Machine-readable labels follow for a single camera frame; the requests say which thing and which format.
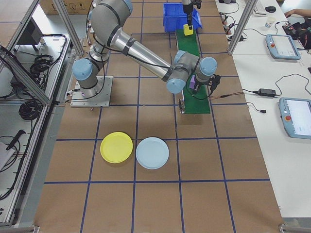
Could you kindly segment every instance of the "metal mounting plate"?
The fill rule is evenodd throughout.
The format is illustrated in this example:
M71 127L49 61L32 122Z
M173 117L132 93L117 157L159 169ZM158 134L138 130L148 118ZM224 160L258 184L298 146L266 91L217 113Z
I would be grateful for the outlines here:
M102 91L90 99L84 100L81 92L74 92L71 107L109 107L111 87L113 76L97 76L100 86L104 85ZM78 82L76 83L75 89L80 88Z

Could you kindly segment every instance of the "computer mouse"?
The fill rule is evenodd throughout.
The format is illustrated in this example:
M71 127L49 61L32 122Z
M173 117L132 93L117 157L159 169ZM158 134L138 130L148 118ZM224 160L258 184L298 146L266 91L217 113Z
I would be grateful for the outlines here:
M269 13L273 13L276 11L276 8L274 6L267 6L265 7L265 10Z

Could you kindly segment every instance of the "yellow block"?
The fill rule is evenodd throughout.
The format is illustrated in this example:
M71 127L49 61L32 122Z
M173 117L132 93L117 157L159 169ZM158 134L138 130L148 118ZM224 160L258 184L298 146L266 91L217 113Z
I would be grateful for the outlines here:
M188 24L184 24L184 34L185 35L192 35L193 34L193 26L192 26L192 29L189 29Z

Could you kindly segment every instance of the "yellow plate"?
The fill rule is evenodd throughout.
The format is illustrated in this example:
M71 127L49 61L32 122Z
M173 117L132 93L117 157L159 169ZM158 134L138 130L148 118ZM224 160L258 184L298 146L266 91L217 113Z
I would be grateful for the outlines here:
M101 155L109 163L117 164L126 160L132 153L132 139L125 133L114 132L101 143Z

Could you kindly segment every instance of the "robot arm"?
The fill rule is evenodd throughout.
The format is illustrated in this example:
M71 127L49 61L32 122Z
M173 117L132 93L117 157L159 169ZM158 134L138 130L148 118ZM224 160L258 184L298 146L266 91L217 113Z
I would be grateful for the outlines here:
M192 30L192 12L193 5L196 5L198 9L201 8L201 0L182 0L184 13L187 14L187 24L189 29Z
M215 78L217 63L211 57L199 58L179 51L174 64L171 65L126 34L122 26L131 12L130 0L103 0L93 10L92 26L96 34L96 42L90 49L89 57L80 59L73 66L73 73L85 97L91 97L100 90L96 74L108 61L109 53L106 47L117 49L125 56L134 59L165 81L167 89L174 94L183 90L192 73L196 73L197 88Z

